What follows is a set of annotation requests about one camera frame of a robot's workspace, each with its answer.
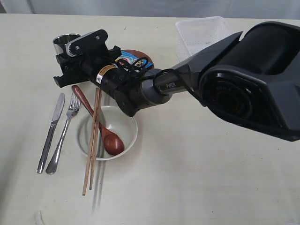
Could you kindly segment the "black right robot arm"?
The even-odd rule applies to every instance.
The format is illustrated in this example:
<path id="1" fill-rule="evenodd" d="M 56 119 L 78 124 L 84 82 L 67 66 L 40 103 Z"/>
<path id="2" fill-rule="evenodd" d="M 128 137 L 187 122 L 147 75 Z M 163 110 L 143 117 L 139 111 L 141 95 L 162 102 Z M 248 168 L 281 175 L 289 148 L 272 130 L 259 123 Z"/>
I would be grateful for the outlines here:
<path id="1" fill-rule="evenodd" d="M 90 81 L 129 117 L 188 92 L 220 119 L 279 139 L 300 138 L 300 29 L 263 22 L 234 33 L 172 68 L 156 69 L 108 49 L 105 30 L 65 34 L 53 45 L 59 87 Z"/>

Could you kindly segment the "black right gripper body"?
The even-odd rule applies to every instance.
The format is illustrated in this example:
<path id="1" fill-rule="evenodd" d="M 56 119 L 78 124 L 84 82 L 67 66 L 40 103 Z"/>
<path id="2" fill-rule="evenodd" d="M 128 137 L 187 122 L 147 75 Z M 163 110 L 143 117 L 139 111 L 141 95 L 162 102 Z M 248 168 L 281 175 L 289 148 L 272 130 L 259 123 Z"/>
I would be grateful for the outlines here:
<path id="1" fill-rule="evenodd" d="M 62 75 L 54 77 L 55 83 L 63 88 L 90 81 L 107 94 L 119 92 L 122 73 L 115 66 L 115 59 L 120 56 L 121 50 L 117 46 L 109 50 L 105 44 L 107 39 L 105 30 L 93 31 L 87 51 L 75 57 L 56 54 Z"/>

